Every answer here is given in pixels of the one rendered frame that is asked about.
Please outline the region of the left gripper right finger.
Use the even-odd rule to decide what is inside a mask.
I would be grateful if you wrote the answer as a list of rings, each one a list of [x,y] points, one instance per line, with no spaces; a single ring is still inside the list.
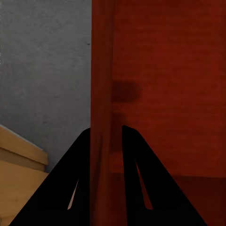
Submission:
[[[128,226],[207,226],[140,133],[122,126]],[[137,167],[153,210],[145,207]]]

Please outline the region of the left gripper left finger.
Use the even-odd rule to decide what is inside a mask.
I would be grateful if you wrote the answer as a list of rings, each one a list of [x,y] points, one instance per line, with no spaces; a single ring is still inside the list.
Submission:
[[[87,128],[9,226],[89,226],[89,154]]]

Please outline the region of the storage box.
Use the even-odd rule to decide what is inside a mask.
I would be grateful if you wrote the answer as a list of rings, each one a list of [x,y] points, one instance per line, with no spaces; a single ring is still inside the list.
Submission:
[[[128,226],[123,125],[226,226],[226,0],[91,0],[89,226]]]

